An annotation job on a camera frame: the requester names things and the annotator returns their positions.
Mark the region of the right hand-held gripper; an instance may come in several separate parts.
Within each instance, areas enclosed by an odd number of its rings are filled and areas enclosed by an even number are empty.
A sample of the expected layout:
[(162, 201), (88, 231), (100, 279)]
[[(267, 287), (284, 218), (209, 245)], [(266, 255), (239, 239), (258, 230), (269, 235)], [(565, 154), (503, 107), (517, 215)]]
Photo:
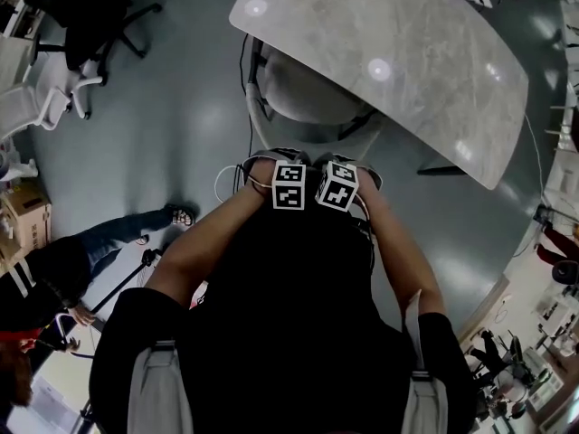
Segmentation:
[(374, 168), (349, 157), (326, 153), (316, 162), (315, 167), (322, 171), (322, 177), (316, 191), (315, 200), (319, 205), (348, 212), (359, 188), (357, 170), (366, 170), (378, 190), (383, 179)]

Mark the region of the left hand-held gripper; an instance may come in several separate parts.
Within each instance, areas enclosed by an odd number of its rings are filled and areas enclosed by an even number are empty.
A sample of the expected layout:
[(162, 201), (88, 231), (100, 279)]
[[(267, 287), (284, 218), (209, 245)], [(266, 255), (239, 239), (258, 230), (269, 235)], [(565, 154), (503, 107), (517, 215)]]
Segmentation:
[[(262, 183), (254, 176), (252, 168), (258, 160), (271, 160), (275, 164), (270, 184)], [(246, 159), (246, 181), (250, 181), (256, 191), (269, 191), (274, 209), (304, 210), (306, 176), (310, 165), (309, 156), (295, 148), (261, 150)]]

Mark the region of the person's left hand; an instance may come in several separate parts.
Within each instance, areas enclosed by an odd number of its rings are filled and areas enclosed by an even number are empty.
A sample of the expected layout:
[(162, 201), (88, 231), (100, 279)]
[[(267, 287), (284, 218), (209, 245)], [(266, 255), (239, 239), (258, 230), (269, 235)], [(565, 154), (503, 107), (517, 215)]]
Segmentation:
[(249, 172), (248, 185), (263, 197), (267, 197), (271, 193), (271, 181), (275, 165), (274, 160), (259, 158), (253, 162)]

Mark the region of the person's right hand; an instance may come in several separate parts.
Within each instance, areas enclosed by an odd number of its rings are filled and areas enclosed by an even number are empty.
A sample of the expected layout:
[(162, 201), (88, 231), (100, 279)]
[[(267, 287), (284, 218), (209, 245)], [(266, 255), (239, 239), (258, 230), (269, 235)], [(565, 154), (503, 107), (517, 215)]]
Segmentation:
[(364, 203), (372, 201), (379, 194), (379, 188), (370, 173), (364, 168), (357, 168), (358, 190), (357, 193)]

